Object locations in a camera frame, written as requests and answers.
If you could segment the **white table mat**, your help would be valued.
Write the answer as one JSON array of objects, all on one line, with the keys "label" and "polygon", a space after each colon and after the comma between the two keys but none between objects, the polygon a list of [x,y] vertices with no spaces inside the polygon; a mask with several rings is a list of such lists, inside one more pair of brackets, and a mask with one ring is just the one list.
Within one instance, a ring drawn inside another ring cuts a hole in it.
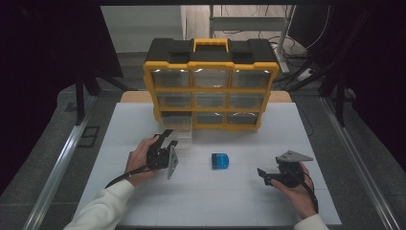
[{"label": "white table mat", "polygon": [[[131,150],[159,131],[151,103],[117,103],[75,217],[95,194],[124,172]],[[269,103],[258,130],[199,129],[188,149],[176,147],[178,165],[167,179],[159,171],[128,201],[121,226],[271,227],[294,225],[300,218],[281,192],[264,185],[257,168],[278,173],[275,157],[294,150],[312,157],[310,170],[326,224],[341,224],[330,192],[294,103]],[[226,153],[229,167],[212,170],[211,154]]]}]

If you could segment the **white power strip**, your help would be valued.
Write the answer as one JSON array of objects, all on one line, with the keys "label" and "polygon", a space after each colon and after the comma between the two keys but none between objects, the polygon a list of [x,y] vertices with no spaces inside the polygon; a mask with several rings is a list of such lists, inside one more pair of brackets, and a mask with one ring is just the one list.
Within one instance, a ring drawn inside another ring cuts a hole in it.
[{"label": "white power strip", "polygon": [[304,70],[301,75],[298,77],[298,81],[303,81],[305,79],[307,79],[308,77],[310,77],[312,74],[314,73],[313,69],[307,68],[306,70]]}]

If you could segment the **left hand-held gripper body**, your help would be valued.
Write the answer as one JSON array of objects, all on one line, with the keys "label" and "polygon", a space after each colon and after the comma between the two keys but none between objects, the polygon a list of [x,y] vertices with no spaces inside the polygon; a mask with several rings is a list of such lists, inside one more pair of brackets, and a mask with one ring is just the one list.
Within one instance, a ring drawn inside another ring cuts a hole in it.
[{"label": "left hand-held gripper body", "polygon": [[147,151],[147,167],[152,170],[167,169],[167,179],[171,179],[178,164],[178,157],[174,147],[158,146],[157,141]]}]

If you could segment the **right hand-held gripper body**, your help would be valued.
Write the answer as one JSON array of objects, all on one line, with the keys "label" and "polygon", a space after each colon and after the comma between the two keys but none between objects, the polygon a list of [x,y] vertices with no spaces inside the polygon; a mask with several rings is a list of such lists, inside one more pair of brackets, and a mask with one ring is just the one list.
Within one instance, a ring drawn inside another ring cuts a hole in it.
[{"label": "right hand-held gripper body", "polygon": [[301,162],[312,161],[313,158],[303,155],[293,150],[288,150],[280,156],[276,157],[276,162],[279,164],[279,175],[277,180],[288,188],[295,188],[305,181],[304,170],[301,167]]}]

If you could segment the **transparent storage drawer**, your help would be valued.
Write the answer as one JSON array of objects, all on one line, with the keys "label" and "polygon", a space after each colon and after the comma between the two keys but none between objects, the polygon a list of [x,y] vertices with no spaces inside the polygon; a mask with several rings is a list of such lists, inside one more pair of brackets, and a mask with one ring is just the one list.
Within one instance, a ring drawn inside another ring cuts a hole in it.
[{"label": "transparent storage drawer", "polygon": [[159,125],[161,131],[172,130],[167,142],[176,140],[179,150],[192,146],[192,114],[189,111],[162,111]]}]

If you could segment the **person's left hand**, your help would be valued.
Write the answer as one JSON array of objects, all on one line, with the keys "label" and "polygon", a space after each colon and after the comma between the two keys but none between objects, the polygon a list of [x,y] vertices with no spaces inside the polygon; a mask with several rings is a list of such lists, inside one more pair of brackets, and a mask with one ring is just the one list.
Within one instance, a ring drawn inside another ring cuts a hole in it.
[{"label": "person's left hand", "polygon": [[[145,138],[138,147],[128,155],[126,162],[125,172],[131,172],[133,170],[139,169],[147,164],[147,151],[151,145],[153,145],[158,140],[158,136],[153,138]],[[151,179],[156,174],[156,171],[146,170],[145,172],[140,172],[131,175],[127,181],[130,182],[134,187],[145,183]]]}]

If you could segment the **black floor socket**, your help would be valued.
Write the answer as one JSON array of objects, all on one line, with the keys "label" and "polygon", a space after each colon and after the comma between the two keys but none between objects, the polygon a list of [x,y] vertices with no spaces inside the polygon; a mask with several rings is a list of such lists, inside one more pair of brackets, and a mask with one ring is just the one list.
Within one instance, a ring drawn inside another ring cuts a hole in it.
[{"label": "black floor socket", "polygon": [[98,126],[87,126],[79,139],[79,148],[93,148],[98,138],[100,128]]}]

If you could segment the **small blue plastic box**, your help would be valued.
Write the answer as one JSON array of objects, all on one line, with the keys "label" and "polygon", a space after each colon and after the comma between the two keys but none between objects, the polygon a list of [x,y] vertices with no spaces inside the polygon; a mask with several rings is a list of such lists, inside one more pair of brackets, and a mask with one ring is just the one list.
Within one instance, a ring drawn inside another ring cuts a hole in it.
[{"label": "small blue plastic box", "polygon": [[213,153],[211,159],[213,170],[226,170],[229,167],[229,157],[226,153]]}]

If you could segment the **grey metal desk frame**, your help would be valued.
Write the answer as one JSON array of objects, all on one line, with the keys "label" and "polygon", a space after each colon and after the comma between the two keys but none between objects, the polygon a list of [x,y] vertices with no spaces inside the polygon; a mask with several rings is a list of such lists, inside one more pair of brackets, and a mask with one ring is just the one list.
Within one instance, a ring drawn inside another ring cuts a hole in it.
[{"label": "grey metal desk frame", "polygon": [[249,31],[249,32],[279,32],[279,41],[273,45],[273,53],[277,58],[284,75],[290,73],[287,62],[282,54],[282,47],[296,6],[288,6],[284,17],[223,17],[214,16],[214,6],[210,5],[209,38],[214,37],[216,31]]}]

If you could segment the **person's right hand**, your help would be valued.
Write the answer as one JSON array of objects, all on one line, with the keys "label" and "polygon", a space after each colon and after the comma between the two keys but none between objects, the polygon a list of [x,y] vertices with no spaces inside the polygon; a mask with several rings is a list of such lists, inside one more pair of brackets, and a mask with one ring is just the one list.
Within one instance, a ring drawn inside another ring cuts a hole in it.
[{"label": "person's right hand", "polygon": [[303,185],[289,188],[275,179],[271,180],[271,184],[289,198],[301,219],[307,219],[317,214],[312,197]]}]

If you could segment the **grid of clear plastic bins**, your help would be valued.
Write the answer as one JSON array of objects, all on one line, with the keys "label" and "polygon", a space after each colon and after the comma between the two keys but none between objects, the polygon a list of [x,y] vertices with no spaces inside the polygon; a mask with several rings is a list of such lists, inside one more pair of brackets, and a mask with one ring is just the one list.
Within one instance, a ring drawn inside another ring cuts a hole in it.
[{"label": "grid of clear plastic bins", "polygon": [[270,96],[271,70],[151,72],[155,119],[165,127],[256,129]]}]

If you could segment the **aluminium frame rail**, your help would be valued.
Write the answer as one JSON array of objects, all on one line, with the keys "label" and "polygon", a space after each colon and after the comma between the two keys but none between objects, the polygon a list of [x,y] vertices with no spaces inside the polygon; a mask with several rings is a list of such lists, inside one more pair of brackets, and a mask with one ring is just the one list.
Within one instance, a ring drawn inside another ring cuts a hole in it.
[{"label": "aluminium frame rail", "polygon": [[79,139],[84,132],[84,129],[89,121],[90,114],[98,100],[97,96],[90,96],[84,105],[84,115],[78,125],[74,125],[67,141],[65,142],[56,163],[44,184],[44,187],[28,216],[22,230],[38,230],[42,224],[48,209],[51,206],[52,200],[56,195],[56,191],[60,185],[63,175],[65,174],[68,165],[73,157]]},{"label": "aluminium frame rail", "polygon": [[361,155],[354,145],[347,129],[341,125],[338,119],[335,117],[335,109],[332,102],[324,97],[320,98],[320,101],[332,123],[334,129],[336,130],[339,139],[344,145],[346,153],[348,154],[354,169],[356,170],[360,181],[362,182],[368,196],[372,201],[377,214],[379,215],[381,222],[383,223],[386,230],[401,230],[400,224],[395,217],[389,202],[383,196],[381,190],[378,188],[371,173],[367,169]]}]

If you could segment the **dark curtain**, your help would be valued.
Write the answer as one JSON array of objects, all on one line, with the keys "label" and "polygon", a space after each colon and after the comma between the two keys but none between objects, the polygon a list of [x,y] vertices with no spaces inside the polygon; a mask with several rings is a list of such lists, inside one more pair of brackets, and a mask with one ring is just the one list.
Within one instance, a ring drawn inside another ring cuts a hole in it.
[{"label": "dark curtain", "polygon": [[406,172],[406,0],[350,0],[332,7],[327,37],[314,57],[331,62],[361,15],[371,14],[345,55],[353,108]]},{"label": "dark curtain", "polygon": [[123,75],[102,7],[83,0],[0,0],[0,195],[78,80]]}]

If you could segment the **black metal stand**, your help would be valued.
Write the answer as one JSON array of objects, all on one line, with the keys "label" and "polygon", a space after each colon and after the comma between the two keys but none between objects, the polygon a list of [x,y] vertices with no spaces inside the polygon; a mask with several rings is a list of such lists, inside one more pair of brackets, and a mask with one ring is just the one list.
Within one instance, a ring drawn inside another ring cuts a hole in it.
[{"label": "black metal stand", "polygon": [[94,76],[77,74],[76,76],[76,98],[77,98],[77,121],[76,125],[80,125],[85,116],[85,104],[84,104],[84,91],[86,88],[90,96],[99,96],[101,88]]},{"label": "black metal stand", "polygon": [[344,101],[345,101],[345,74],[328,74],[319,88],[322,97],[329,97],[332,91],[335,95],[335,117],[339,124],[344,127]]}]

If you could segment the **yellow black drawer organizer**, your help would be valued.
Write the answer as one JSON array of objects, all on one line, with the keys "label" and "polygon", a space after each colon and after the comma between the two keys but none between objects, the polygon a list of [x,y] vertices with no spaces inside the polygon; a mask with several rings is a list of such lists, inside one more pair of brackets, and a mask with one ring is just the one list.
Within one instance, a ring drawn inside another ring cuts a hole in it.
[{"label": "yellow black drawer organizer", "polygon": [[175,40],[155,38],[152,40],[144,63],[144,80],[152,95],[151,72],[155,69],[195,70],[271,70],[271,80],[279,74],[279,64],[273,49],[266,39],[249,38],[233,41],[228,38],[194,38]]}]

